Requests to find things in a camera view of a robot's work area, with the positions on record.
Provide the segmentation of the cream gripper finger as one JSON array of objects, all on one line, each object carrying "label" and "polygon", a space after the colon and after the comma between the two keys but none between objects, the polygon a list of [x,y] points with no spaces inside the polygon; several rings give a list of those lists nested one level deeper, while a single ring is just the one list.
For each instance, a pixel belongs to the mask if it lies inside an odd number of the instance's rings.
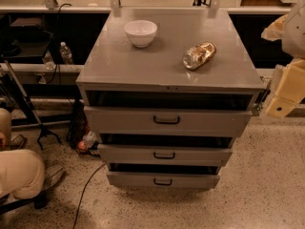
[{"label": "cream gripper finger", "polygon": [[284,24],[288,15],[282,15],[275,19],[264,31],[261,33],[261,37],[268,41],[280,40],[284,31]]},{"label": "cream gripper finger", "polygon": [[294,58],[287,66],[277,65],[271,81],[271,95],[265,114],[288,115],[305,98],[305,60]]}]

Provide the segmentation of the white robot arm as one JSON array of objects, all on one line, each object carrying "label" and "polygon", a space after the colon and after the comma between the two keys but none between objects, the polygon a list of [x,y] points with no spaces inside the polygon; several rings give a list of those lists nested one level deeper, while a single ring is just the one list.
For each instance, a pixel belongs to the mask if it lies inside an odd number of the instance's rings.
[{"label": "white robot arm", "polygon": [[282,50],[293,58],[285,67],[274,70],[273,97],[265,110],[268,116],[282,118],[305,98],[305,0],[298,0],[288,14],[265,28],[261,37],[280,40]]}]

